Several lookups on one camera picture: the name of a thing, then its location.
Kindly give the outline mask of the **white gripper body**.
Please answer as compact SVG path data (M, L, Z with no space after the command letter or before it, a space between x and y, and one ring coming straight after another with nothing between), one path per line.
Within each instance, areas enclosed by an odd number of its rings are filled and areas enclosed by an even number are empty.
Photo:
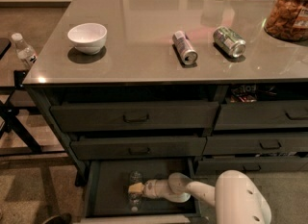
M167 180L148 180L142 192L144 197L150 199L166 198L169 194L169 185Z

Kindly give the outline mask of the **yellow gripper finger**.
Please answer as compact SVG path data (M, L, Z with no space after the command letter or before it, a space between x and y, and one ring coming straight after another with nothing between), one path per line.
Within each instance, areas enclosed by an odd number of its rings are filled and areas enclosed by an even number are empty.
M135 183L128 187L129 193L136 193L136 194L142 194L143 190L145 188L145 185L143 183Z

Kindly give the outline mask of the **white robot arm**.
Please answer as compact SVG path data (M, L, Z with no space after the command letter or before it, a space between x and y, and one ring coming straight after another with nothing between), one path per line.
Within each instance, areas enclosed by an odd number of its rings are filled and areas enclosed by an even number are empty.
M185 203L191 197L216 210L218 224L270 224L270 205L254 183L240 171L227 170L210 186L175 172L167 179L151 179L143 183L140 173L128 187L137 199L166 199Z

